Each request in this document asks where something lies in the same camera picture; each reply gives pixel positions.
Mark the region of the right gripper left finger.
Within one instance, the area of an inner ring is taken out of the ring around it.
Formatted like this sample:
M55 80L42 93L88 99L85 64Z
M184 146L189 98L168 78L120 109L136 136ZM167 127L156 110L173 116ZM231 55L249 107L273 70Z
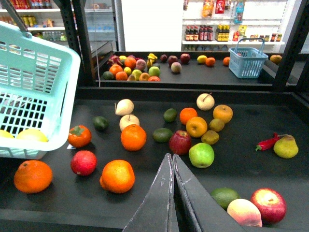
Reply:
M171 232L174 208L174 170L172 155L167 153L155 178L124 232Z

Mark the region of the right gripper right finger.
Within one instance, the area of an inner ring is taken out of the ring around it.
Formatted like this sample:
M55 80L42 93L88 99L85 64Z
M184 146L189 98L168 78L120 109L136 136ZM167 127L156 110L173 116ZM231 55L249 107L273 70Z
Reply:
M180 156L173 155L174 173L184 212L193 232L244 232L209 194Z

